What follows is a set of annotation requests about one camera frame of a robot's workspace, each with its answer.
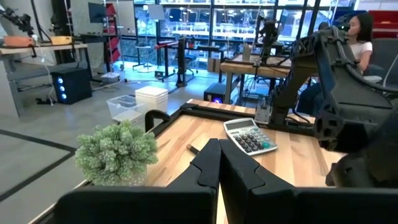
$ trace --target blue led light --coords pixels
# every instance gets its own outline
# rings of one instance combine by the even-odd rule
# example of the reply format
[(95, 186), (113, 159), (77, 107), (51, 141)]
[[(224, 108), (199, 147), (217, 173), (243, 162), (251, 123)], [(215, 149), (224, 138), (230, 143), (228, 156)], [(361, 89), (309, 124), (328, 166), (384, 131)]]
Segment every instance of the blue led light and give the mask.
[(221, 98), (214, 98), (213, 102), (214, 103), (223, 103), (223, 100)]

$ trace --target white box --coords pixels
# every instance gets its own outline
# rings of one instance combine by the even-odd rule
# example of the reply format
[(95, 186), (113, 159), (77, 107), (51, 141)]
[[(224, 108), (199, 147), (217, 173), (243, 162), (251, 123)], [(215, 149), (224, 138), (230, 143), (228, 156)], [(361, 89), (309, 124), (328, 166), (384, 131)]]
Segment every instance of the white box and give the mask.
[(167, 103), (169, 99), (169, 91), (153, 86), (146, 86), (136, 90), (137, 104), (144, 105), (147, 111), (161, 110), (167, 112)]
[(136, 97), (137, 95), (139, 95), (153, 100), (160, 99), (163, 96), (167, 96), (168, 94), (168, 90), (154, 86), (145, 86), (144, 88), (136, 90)]

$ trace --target calculator keypad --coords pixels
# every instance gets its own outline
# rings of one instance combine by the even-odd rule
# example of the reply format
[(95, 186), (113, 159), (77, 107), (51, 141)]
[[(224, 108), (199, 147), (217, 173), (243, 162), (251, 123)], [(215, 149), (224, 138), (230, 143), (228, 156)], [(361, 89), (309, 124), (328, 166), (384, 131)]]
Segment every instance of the calculator keypad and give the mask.
[(277, 146), (259, 128), (241, 131), (233, 137), (247, 153)]

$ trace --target desk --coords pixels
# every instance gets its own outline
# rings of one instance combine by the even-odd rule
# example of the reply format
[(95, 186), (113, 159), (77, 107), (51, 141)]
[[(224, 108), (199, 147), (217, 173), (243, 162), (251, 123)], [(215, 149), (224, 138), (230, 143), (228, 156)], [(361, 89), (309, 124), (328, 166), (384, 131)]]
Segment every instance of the desk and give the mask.
[[(42, 44), (40, 46), (45, 50), (68, 50), (72, 49), (72, 45), (52, 45)], [(75, 44), (74, 48), (78, 50), (80, 54), (79, 65), (84, 65), (86, 62), (87, 69), (91, 72), (90, 61), (88, 60), (88, 54), (86, 53), (86, 44)], [(19, 97), (19, 91), (17, 88), (17, 81), (41, 77), (48, 74), (48, 71), (44, 66), (40, 66), (37, 69), (29, 70), (12, 70), (12, 56), (14, 54), (30, 53), (31, 47), (24, 48), (5, 48), (0, 47), (0, 115), (11, 116), (18, 118), (23, 111), (22, 101)], [(35, 51), (40, 51), (39, 47), (35, 47)], [(59, 72), (65, 69), (65, 67), (73, 68), (76, 67), (76, 62), (64, 64), (63, 67), (59, 66), (48, 66), (50, 72)]]
[[(250, 62), (255, 62), (256, 60), (259, 60), (260, 56), (259, 55), (251, 55), (250, 56)], [(270, 57), (268, 59), (269, 64), (277, 64), (280, 61), (282, 61), (283, 58), (281, 57)], [(234, 59), (232, 59), (234, 62), (243, 62), (242, 60), (242, 55), (238, 55)], [(283, 66), (290, 66), (291, 62), (290, 60), (286, 60), (284, 63), (282, 63)], [(244, 75), (254, 75), (256, 74), (256, 68), (253, 67), (252, 65), (242, 65), (242, 64), (237, 64), (237, 63), (231, 63), (231, 62), (223, 62), (221, 64), (221, 70), (225, 72), (226, 74), (226, 89), (225, 89), (225, 98), (224, 98), (224, 103), (229, 104), (231, 101), (231, 92), (232, 92), (232, 79), (233, 75), (235, 74), (240, 74), (241, 76), (241, 86), (244, 85)], [(269, 78), (286, 78), (287, 75), (289, 74), (290, 70), (286, 68), (272, 68), (272, 67), (266, 67), (266, 66), (261, 66), (257, 69), (257, 75), (261, 77), (269, 77)], [(271, 80), (270, 84), (270, 89), (275, 86), (275, 79)]]
[[(241, 106), (222, 105), (201, 100), (190, 100), (189, 103), (254, 114), (254, 109)], [(278, 150), (255, 156), (261, 165), (275, 175), (297, 187), (324, 187), (325, 176), (331, 163), (337, 162), (343, 155), (320, 149), (314, 138), (280, 131), (264, 130), (278, 144)], [(165, 187), (178, 177), (190, 164), (194, 155), (187, 149), (191, 144), (201, 149), (209, 138), (226, 139), (221, 121), (181, 115), (162, 134), (157, 137), (159, 151), (158, 163), (147, 170), (146, 185)], [(46, 215), (51, 214), (53, 205), (33, 219), (29, 224), (41, 223)], [(217, 223), (225, 224), (226, 212), (223, 195), (218, 194)]]

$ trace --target computer case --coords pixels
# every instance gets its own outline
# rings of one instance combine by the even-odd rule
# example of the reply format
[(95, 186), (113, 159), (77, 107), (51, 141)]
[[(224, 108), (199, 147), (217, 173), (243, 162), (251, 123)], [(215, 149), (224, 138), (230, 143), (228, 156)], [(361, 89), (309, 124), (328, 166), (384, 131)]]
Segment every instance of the computer case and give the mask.
[(72, 105), (93, 96), (90, 71), (87, 68), (71, 68), (51, 73), (57, 101)]

